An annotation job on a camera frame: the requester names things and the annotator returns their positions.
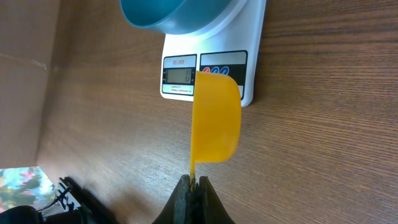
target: teal bowl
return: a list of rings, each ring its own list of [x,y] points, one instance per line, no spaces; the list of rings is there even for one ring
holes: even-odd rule
[[[231,0],[120,0],[133,26],[165,34],[189,34],[214,20]]]

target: yellow plastic piece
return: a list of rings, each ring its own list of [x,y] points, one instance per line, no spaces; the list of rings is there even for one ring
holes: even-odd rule
[[[223,162],[236,151],[241,95],[227,75],[197,72],[193,93],[191,178],[196,162]]]

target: black cable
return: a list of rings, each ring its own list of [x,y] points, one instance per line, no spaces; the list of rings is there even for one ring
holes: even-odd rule
[[[65,189],[64,192],[62,192],[57,198],[54,199],[53,202],[51,202],[50,205],[47,205],[46,207],[44,207],[44,208],[38,210],[38,212],[41,212],[42,210],[45,210],[45,209],[47,209],[47,208],[50,208],[52,205],[54,205],[56,202],[58,202],[61,198],[63,198],[69,191],[70,191],[70,188],[67,187],[67,188]]]

